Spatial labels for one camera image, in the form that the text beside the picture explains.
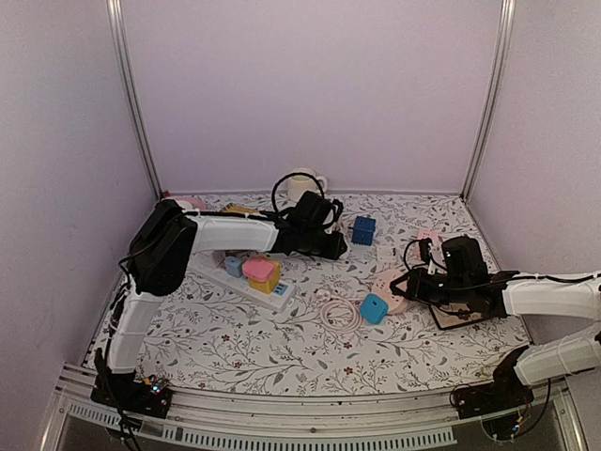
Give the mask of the round pink power socket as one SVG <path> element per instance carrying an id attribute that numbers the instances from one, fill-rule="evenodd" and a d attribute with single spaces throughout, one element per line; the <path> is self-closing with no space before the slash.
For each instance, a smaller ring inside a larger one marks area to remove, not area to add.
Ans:
<path id="1" fill-rule="evenodd" d="M 402 271 L 397 269 L 383 271 L 371 286 L 371 292 L 388 305 L 388 315 L 400 315 L 409 307 L 408 300 L 403 296 L 394 295 L 390 288 L 390 283 L 403 274 Z"/>

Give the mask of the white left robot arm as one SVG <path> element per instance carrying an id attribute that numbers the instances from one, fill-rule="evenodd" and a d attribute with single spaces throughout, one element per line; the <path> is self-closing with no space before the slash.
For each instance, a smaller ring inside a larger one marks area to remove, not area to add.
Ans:
<path id="1" fill-rule="evenodd" d="M 193 254 L 209 251 L 293 253 L 336 260 L 347 251 L 333 230 L 343 204 L 306 192 L 282 211 L 185 210 L 177 201 L 158 202 L 119 261 L 125 279 L 111 305 L 105 364 L 112 372 L 102 390 L 120 408 L 139 400 L 134 372 L 146 330 L 163 299 L 177 291 Z"/>

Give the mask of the cyan square plug adapter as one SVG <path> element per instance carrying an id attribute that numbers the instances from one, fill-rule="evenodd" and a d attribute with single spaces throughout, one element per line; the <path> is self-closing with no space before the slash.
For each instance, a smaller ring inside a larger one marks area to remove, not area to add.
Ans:
<path id="1" fill-rule="evenodd" d="M 389 306 L 378 295 L 369 293 L 360 306 L 360 314 L 370 324 L 380 324 L 389 312 Z"/>

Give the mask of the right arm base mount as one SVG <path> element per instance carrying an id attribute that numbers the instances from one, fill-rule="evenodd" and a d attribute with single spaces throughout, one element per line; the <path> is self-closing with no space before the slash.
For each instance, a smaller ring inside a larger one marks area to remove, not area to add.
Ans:
<path id="1" fill-rule="evenodd" d="M 450 403 L 460 419 L 528 407 L 533 401 L 532 389 L 522 384 L 514 371 L 494 376 L 489 383 L 460 385 L 450 394 Z"/>

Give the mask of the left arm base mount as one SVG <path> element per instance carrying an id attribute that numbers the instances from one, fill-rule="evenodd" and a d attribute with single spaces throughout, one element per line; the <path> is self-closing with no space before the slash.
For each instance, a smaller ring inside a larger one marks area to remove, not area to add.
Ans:
<path id="1" fill-rule="evenodd" d="M 136 372 L 115 373 L 107 365 L 102 349 L 96 349 L 94 365 L 97 376 L 90 399 L 123 412 L 139 413 L 165 419 L 170 410 L 173 390 L 165 379 L 150 377 L 137 380 Z"/>

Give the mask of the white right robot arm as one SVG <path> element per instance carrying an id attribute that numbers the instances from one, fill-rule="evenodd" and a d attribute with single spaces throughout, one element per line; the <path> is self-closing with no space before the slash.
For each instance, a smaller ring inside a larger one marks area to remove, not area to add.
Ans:
<path id="1" fill-rule="evenodd" d="M 572 275 L 537 272 L 491 272 L 480 243 L 467 235 L 440 246 L 438 265 L 430 242 L 418 242 L 423 264 L 410 267 L 392 280 L 390 290 L 448 317 L 468 319 L 566 320 L 579 330 L 565 330 L 542 344 L 508 353 L 493 372 L 485 401 L 506 409 L 522 389 L 541 381 L 578 374 L 600 366 L 600 273 Z"/>

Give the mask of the dark blue cube socket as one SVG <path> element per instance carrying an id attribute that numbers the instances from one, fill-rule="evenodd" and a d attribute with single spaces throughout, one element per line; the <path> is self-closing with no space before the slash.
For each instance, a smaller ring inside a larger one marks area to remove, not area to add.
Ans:
<path id="1" fill-rule="evenodd" d="M 376 232 L 376 223 L 373 218 L 357 216 L 352 227 L 351 241 L 354 244 L 370 246 Z"/>

